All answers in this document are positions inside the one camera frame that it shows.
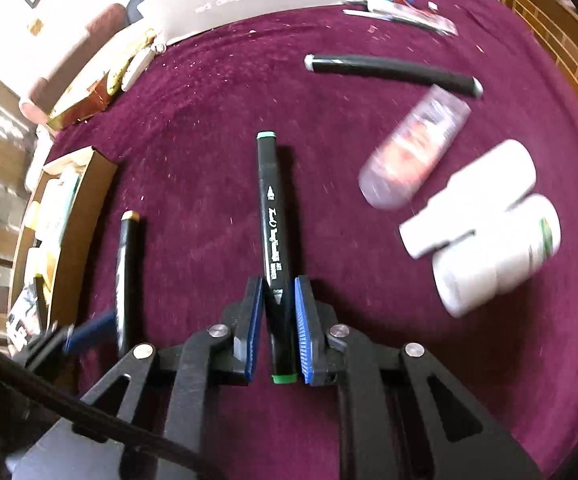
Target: maroon velvet cloth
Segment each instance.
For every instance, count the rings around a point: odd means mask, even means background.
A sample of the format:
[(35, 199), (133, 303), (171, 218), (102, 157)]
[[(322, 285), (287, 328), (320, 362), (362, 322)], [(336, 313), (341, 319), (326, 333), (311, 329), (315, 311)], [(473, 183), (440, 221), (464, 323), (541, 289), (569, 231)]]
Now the maroon velvet cloth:
[[(426, 6), (428, 0), (415, 0)], [(495, 0), (431, 0), (460, 36), (304, 9), (234, 23), (170, 47), (109, 110), (62, 133), (51, 158), (92, 144), (120, 167), (90, 249), (82, 318), (113, 305), (119, 221), (146, 219), (144, 336), (179, 344), (242, 298), (262, 273), (256, 133), (277, 132), (291, 163), (294, 271), (317, 299), (374, 341), (417, 341), (512, 431), (545, 474), (578, 439), (578, 101), (548, 55)], [(481, 100), (411, 206), (365, 202), (357, 175), (427, 88), (305, 70), (309, 53), (370, 54), (476, 76)], [(562, 246), (512, 294), (453, 319), (431, 256), (411, 259), (398, 225), (448, 177), (504, 139), (536, 165)], [(208, 419), (210, 456), (233, 480), (336, 479), (335, 392), (271, 384), (263, 336), (248, 388), (223, 388)], [(113, 351), (82, 359), (81, 390)]]

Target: teal marker cap tip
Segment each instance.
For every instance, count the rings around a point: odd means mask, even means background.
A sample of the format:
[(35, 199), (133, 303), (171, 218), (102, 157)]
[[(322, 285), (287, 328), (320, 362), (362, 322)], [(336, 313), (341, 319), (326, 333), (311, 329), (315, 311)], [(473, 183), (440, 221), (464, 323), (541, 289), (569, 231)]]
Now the teal marker cap tip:
[(272, 375), (271, 378), (274, 380), (274, 384), (291, 384), (298, 380), (298, 374)]

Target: open box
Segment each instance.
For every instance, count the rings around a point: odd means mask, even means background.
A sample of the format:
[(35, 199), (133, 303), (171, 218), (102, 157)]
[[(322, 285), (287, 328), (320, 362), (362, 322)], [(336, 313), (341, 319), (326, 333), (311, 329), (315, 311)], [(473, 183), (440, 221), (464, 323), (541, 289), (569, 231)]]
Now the open box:
[[(116, 165), (91, 146), (69, 153), (43, 167), (38, 186), (29, 204), (40, 202), (49, 180), (59, 178), (68, 166), (73, 166), (78, 173), (82, 173), (82, 178), (76, 187), (60, 250), (56, 255), (53, 286), (50, 302), (47, 304), (48, 325), (54, 321), (57, 321), (59, 326), (76, 323), (80, 288), (90, 243), (105, 196), (116, 172)], [(23, 289), (27, 254), (29, 248), (33, 247), (34, 236), (34, 230), (21, 226), (14, 254), (8, 310), (12, 309), (13, 303)]]

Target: silver screw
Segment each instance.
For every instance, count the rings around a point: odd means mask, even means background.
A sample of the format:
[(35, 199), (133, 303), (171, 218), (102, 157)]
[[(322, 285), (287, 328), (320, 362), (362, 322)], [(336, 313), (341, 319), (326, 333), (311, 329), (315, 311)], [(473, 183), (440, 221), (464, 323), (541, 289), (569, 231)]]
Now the silver screw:
[(136, 359), (145, 359), (153, 354), (153, 346), (143, 343), (134, 348), (134, 357)]
[(329, 333), (333, 337), (343, 338), (349, 335), (349, 327), (347, 325), (334, 325), (329, 329)]
[(209, 335), (211, 337), (224, 337), (229, 333), (229, 327), (218, 323), (217, 325), (213, 325), (209, 327)]
[(405, 346), (405, 352), (411, 357), (422, 357), (425, 353), (425, 347), (419, 343), (408, 343), (408, 345)]

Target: box of items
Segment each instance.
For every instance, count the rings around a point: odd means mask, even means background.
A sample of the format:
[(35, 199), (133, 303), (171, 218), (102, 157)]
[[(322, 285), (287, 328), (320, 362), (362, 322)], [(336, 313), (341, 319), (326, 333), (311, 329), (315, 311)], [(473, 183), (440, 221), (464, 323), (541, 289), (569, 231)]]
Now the box of items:
[(90, 243), (115, 172), (91, 146), (44, 166), (14, 255), (7, 326), (17, 351), (53, 322), (76, 322)]

